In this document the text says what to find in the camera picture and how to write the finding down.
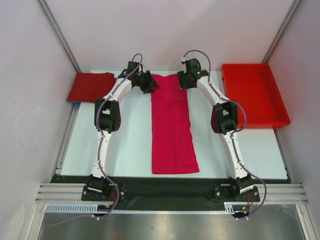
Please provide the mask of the pink t shirt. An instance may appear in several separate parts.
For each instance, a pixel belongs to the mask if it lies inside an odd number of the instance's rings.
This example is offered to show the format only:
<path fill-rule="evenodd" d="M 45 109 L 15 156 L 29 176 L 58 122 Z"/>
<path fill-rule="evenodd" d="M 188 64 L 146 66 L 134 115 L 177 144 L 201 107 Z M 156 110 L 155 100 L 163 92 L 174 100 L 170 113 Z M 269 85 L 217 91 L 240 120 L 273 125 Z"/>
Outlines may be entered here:
<path fill-rule="evenodd" d="M 151 94 L 152 173 L 198 173 L 187 90 L 180 88 L 177 74 L 152 76 L 159 85 Z"/>

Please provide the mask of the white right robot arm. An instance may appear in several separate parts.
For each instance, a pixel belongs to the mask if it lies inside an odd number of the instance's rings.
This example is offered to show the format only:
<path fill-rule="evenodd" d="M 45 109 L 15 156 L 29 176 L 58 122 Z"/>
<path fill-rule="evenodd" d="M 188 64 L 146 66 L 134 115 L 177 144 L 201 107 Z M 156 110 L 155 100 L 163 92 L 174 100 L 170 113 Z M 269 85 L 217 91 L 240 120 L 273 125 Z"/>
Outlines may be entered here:
<path fill-rule="evenodd" d="M 202 69 L 196 58 L 183 57 L 181 63 L 184 69 L 177 73 L 180 88 L 197 88 L 212 105 L 210 125 L 213 132 L 219 135 L 226 152 L 230 168 L 230 194 L 235 200 L 242 201 L 254 188 L 254 184 L 251 174 L 245 170 L 238 142 L 238 105 L 220 91 L 210 73 Z"/>

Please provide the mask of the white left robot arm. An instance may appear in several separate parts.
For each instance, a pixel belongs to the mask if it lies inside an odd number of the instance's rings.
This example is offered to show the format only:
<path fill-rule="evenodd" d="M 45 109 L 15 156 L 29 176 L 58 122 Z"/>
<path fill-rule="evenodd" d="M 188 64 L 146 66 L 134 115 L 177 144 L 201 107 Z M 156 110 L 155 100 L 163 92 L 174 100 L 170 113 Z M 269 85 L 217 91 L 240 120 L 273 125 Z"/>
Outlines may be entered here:
<path fill-rule="evenodd" d="M 97 98 L 94 103 L 94 126 L 98 135 L 97 154 L 88 182 L 83 188 L 82 199 L 105 201 L 119 195 L 119 188 L 107 176 L 105 165 L 110 140 L 121 126 L 120 103 L 134 87 L 139 87 L 143 94 L 150 94 L 160 86 L 150 71 L 143 69 L 141 62 L 131 60 L 116 79 L 110 92 Z"/>

